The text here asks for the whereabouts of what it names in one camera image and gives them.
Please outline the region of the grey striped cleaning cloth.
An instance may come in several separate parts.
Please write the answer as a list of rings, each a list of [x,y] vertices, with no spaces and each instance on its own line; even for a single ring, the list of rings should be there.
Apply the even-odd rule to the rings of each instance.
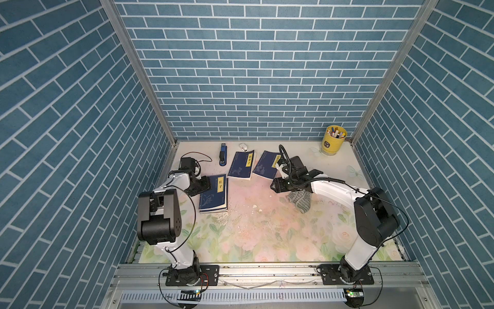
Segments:
[[[311,193],[307,191],[295,191],[288,194],[288,202],[292,203],[302,214],[311,208]]]

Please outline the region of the blue book Zhuangzi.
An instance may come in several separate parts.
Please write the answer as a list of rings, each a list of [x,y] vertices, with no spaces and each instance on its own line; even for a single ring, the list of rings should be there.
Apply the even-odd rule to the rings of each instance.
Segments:
[[[199,212],[228,211],[228,178],[226,175],[209,176],[211,188],[200,194]]]

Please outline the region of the blue book Yuewei notes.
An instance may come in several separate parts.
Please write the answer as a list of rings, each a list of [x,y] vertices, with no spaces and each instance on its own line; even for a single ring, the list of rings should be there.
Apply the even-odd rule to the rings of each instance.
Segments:
[[[278,172],[276,165],[280,158],[280,153],[264,151],[261,155],[261,158],[257,162],[253,173],[257,176],[273,180]]]

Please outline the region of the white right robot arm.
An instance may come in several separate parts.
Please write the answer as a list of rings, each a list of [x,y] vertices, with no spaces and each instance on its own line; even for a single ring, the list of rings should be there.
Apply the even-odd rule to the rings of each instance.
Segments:
[[[271,183],[276,193],[318,194],[354,210],[358,236],[340,260],[338,273],[340,280],[348,284],[363,278],[369,261],[400,226],[400,219],[385,192],[378,187],[358,189],[319,170],[309,171],[299,157],[283,155],[275,167],[281,173]]]

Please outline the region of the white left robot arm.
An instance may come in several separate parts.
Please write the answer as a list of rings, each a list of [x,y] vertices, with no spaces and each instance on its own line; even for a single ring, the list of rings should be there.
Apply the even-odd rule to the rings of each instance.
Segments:
[[[199,162],[192,157],[180,159],[176,171],[152,191],[138,196],[137,236],[163,252],[171,262],[166,285],[193,286],[201,281],[199,258],[181,240],[182,219],[179,195],[191,199],[211,188],[209,177],[201,176]]]

